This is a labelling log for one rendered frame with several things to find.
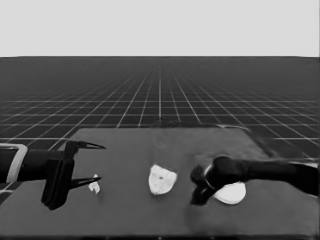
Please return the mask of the white round carrier with pins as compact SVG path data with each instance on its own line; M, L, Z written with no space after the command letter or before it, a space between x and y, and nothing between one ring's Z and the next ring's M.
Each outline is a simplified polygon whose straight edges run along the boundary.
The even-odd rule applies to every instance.
M158 165L160 168L161 168L161 174L164 174L165 176L166 176L166 174L167 174L167 172L168 171L172 171L172 172L176 172L176 171L174 171L173 169L167 169L167 168L165 168L165 167L163 167L163 166L160 166L160 165ZM148 176L148 186L149 186L149 184L150 183L156 183L157 182L157 180L156 180L156 177L154 177L154 176L151 176L150 175L150 172L149 172L149 176ZM168 181L167 181L167 177L166 177L166 181L163 183L163 184L161 184L162 185L162 188L163 188L163 194L162 195L164 195L164 194L167 194L167 193L169 193L172 189L173 189L173 187L174 187L174 185L171 185Z

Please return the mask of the large thick white disc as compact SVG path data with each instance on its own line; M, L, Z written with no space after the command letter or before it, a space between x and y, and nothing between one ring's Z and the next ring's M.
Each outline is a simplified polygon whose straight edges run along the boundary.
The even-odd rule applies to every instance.
M246 193L246 185L242 182L237 182L225 185L219 189L214 194L214 198L224 204L236 205L245 198Z

